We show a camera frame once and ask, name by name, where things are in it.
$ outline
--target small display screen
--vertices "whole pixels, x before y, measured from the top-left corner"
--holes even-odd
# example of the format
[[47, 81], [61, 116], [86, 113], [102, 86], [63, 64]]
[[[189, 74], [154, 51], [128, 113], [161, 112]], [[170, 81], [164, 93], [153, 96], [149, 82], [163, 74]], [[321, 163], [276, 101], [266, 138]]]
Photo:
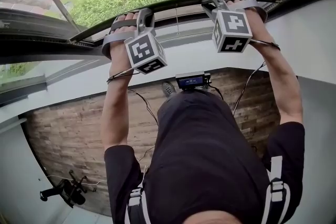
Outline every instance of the small display screen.
[[203, 77], [195, 77], [189, 79], [181, 79], [179, 80], [180, 86], [185, 87], [189, 85], [203, 84]]

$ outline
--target person's left arm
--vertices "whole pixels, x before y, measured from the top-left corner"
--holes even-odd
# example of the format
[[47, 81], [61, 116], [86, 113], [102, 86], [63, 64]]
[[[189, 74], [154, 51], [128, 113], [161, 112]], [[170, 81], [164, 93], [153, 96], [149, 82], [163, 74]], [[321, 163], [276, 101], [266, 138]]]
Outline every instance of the person's left arm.
[[[118, 20], [136, 19], [138, 14], [128, 13]], [[121, 27], [115, 33], [136, 30], [135, 26]], [[116, 41], [110, 45], [112, 64], [110, 77], [131, 68], [124, 42]], [[101, 117], [101, 139], [104, 149], [116, 145], [127, 145], [129, 130], [129, 111], [127, 87], [132, 76], [124, 76], [112, 80], [108, 84]]]

